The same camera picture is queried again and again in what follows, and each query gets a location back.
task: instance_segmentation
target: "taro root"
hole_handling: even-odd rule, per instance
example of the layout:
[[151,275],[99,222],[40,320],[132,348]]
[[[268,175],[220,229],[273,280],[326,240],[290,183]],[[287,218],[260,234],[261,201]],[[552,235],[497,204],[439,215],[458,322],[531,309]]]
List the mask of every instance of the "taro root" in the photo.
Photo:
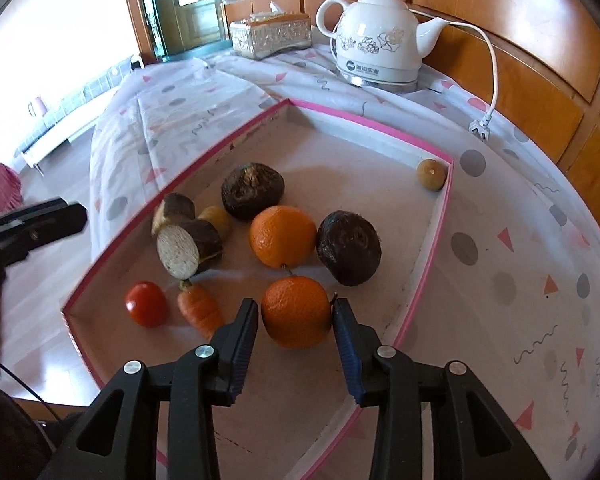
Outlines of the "taro root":
[[180,193],[167,193],[154,213],[151,224],[151,234],[155,236],[160,229],[167,225],[177,224],[196,218],[196,208],[193,201]]
[[374,227],[350,211],[330,213],[318,227],[315,245],[320,261],[346,286],[371,278],[382,257]]
[[198,215],[198,219],[206,220],[213,227],[215,227],[223,242],[227,240],[227,238],[231,235],[231,231],[234,229],[229,213],[226,211],[226,209],[220,207],[219,205],[210,205],[209,207],[205,207],[202,210],[202,213]]
[[164,268],[179,280],[188,280],[222,258],[220,234],[206,220],[163,227],[158,233],[157,247]]
[[416,170],[420,183],[430,191],[440,191],[446,181],[446,166],[437,160],[427,158]]
[[259,162],[235,168],[222,183],[222,204],[231,216],[253,220],[267,207],[278,205],[285,192],[285,179]]

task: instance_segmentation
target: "tablecloth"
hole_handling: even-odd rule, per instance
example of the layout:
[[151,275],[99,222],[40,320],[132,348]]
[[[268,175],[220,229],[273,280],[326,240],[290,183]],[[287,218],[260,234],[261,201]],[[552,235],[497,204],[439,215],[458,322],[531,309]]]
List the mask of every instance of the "tablecloth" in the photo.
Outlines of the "tablecloth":
[[[423,66],[403,96],[350,86],[329,47],[253,61],[225,52],[150,66],[123,82],[93,138],[94,256],[211,142],[280,98],[365,116],[458,162],[426,291],[403,350],[462,360],[554,479],[584,478],[600,456],[600,229],[540,149],[496,113],[488,142],[467,131],[486,104]],[[362,421],[317,472],[368,467]],[[425,478],[430,478],[430,464]]]

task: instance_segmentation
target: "kettle base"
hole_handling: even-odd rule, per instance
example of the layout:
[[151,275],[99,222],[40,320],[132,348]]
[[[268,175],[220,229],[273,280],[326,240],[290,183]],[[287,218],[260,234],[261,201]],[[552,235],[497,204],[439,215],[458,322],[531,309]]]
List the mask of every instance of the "kettle base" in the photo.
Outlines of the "kettle base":
[[396,84],[396,83],[381,83],[378,81],[371,81],[369,79],[364,79],[363,77],[353,75],[347,72],[343,72],[340,70],[340,67],[336,67],[338,70],[338,76],[343,78],[344,81],[353,86],[371,86],[373,88],[379,88],[381,90],[386,90],[387,92],[391,92],[394,94],[408,94],[410,92],[415,92],[418,89],[418,80],[411,81],[410,83],[404,84]]

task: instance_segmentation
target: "white ceramic kettle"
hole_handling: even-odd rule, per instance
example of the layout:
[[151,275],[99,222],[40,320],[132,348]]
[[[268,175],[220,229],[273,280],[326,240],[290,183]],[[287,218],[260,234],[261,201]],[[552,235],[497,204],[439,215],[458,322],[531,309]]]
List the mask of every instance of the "white ceramic kettle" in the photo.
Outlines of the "white ceramic kettle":
[[[333,4],[343,13],[331,32],[324,13]],[[321,33],[336,40],[336,64],[347,81],[392,91],[415,89],[422,58],[448,23],[442,18],[418,23],[402,0],[325,0],[315,21]]]

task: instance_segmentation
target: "white power cord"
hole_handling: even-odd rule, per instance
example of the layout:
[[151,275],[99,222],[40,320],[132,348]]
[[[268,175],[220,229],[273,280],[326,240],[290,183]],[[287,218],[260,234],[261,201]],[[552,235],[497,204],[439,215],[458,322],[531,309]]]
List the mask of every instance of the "white power cord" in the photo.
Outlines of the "white power cord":
[[[431,16],[426,12],[421,12],[416,9],[409,10],[414,14],[426,16],[427,18],[434,18],[434,16]],[[491,105],[489,106],[489,108],[487,108],[486,113],[483,115],[480,121],[477,121],[477,124],[474,121],[469,126],[469,130],[473,132],[477,137],[480,137],[482,140],[486,140],[486,137],[489,135],[489,122],[491,121],[491,116],[493,115],[493,112],[496,109],[496,103],[498,102],[498,61],[496,60],[496,53],[493,49],[493,45],[491,44],[491,40],[480,27],[476,27],[471,23],[464,22],[449,22],[449,25],[453,25],[455,27],[472,28],[484,38],[484,41],[487,42],[487,47],[489,47],[489,54],[491,54],[491,67],[493,69],[493,97],[491,98]]]

